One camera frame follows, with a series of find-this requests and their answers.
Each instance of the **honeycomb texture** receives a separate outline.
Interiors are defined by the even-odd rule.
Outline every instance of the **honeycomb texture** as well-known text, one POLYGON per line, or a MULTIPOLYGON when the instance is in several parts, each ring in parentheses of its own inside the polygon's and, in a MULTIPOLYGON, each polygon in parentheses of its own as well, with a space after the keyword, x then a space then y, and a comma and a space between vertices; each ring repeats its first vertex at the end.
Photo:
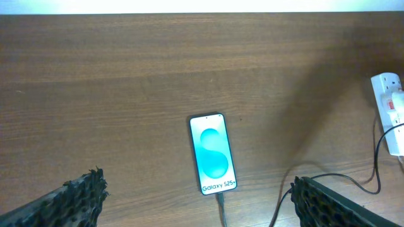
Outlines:
POLYGON ((295 183, 292 183, 291 200, 301 227, 375 226, 304 178, 296 177, 295 183))
POLYGON ((68 181, 59 189, 0 216, 0 227, 95 227, 102 203, 109 195, 100 168, 68 181))

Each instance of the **smartphone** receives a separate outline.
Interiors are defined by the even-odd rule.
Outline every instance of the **smartphone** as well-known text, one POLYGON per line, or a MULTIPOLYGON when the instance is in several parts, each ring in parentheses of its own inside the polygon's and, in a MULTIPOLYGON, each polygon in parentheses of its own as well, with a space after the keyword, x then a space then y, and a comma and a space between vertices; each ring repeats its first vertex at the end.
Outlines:
POLYGON ((223 114, 191 117, 189 127, 202 194, 235 189, 237 180, 223 114))

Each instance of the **wooden table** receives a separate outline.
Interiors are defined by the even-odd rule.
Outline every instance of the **wooden table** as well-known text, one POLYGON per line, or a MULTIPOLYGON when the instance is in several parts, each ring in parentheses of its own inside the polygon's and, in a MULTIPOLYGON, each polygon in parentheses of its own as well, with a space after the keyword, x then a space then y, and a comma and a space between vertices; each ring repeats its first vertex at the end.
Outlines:
MULTIPOLYGON (((98 225, 220 226, 199 192, 186 117, 227 116, 238 188, 229 226, 267 226, 288 167, 364 181, 377 115, 370 77, 404 73, 404 13, 0 17, 0 213, 104 169, 98 225)), ((380 136, 376 124, 376 137, 380 136)), ((319 182, 404 224, 404 172, 382 191, 319 182)), ((376 182, 366 185, 375 190, 376 182)), ((276 226, 296 226, 290 199, 276 226)))

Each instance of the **electrical socket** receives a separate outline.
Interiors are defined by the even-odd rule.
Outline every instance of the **electrical socket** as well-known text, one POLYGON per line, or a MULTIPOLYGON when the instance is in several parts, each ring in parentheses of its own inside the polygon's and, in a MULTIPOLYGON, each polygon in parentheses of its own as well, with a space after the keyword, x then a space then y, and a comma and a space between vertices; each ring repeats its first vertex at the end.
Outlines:
MULTIPOLYGON (((377 108, 379 109, 383 130, 388 129, 404 122, 404 115, 399 113, 394 107, 392 93, 401 92, 400 78, 395 73, 382 73, 371 78, 376 98, 377 108)), ((393 132, 386 134, 386 142, 391 155, 404 155, 404 128, 399 127, 393 132)))

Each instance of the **white power strip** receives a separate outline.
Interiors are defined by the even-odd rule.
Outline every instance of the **white power strip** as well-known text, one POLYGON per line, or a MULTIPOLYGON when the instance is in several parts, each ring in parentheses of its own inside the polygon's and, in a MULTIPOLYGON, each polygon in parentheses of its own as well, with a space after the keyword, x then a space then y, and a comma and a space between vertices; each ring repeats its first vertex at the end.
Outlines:
MULTIPOLYGON (((372 86, 383 130, 404 123, 403 97, 400 78, 395 73, 382 73, 373 76, 372 86)), ((386 134, 387 146, 391 155, 404 155, 404 127, 399 127, 386 134)))

